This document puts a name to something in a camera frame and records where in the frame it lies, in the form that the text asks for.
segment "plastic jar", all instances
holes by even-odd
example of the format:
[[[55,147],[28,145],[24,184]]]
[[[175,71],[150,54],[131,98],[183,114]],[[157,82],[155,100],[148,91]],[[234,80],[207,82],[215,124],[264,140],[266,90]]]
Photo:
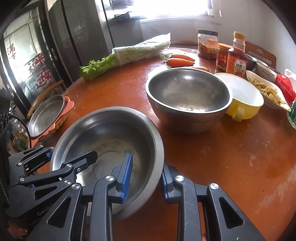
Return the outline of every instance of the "plastic jar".
[[[218,33],[214,31],[199,29],[197,40],[197,55],[202,58],[216,59]]]
[[[217,44],[217,60],[216,60],[216,69],[220,72],[226,71],[227,58],[228,58],[228,50],[231,49],[232,46],[228,44]]]

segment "red bag with white text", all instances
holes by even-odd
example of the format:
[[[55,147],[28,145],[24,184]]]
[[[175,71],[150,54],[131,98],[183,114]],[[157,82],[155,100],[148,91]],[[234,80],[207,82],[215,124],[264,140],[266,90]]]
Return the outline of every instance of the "red bag with white text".
[[[281,89],[283,95],[289,105],[292,105],[293,101],[296,98],[296,93],[293,90],[290,79],[283,75],[277,74],[275,84]]]

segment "yellow bowl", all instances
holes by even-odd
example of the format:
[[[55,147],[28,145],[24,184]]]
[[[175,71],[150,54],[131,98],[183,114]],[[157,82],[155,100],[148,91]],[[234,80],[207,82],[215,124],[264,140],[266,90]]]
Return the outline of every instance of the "yellow bowl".
[[[236,75],[217,73],[215,76],[229,86],[232,91],[233,99],[226,113],[233,120],[241,122],[251,119],[258,113],[264,104],[264,99],[256,87]]]

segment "carrot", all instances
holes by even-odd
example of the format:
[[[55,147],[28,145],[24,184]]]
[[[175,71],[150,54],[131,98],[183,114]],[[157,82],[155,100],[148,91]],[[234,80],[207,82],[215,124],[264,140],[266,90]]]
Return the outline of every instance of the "carrot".
[[[184,55],[184,54],[172,54],[171,58],[181,58],[181,59],[185,59],[185,60],[189,60],[189,61],[192,61],[194,62],[195,59],[187,56],[187,55]]]
[[[192,66],[191,68],[200,69],[200,70],[209,72],[209,69],[204,66]]]
[[[166,60],[166,64],[172,68],[176,68],[176,67],[192,66],[194,65],[194,62],[190,60],[181,59],[181,58],[169,58],[168,60]]]

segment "wooden table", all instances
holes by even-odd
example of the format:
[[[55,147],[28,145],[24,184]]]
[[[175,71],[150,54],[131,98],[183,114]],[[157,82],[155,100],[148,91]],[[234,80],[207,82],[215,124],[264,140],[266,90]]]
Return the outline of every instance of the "wooden table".
[[[215,71],[214,61],[198,61]],[[77,80],[64,93],[75,108],[44,145],[54,146],[71,124],[94,110],[109,106],[139,110],[160,131],[169,165],[195,183],[218,183],[267,241],[277,240],[296,211],[296,132],[286,113],[264,105],[250,120],[239,123],[224,115],[209,131],[177,133],[155,116],[145,92],[149,73],[163,65],[155,57],[115,68],[91,81]],[[137,213],[115,221],[113,227],[115,241],[173,241],[177,205],[165,204],[158,186]]]

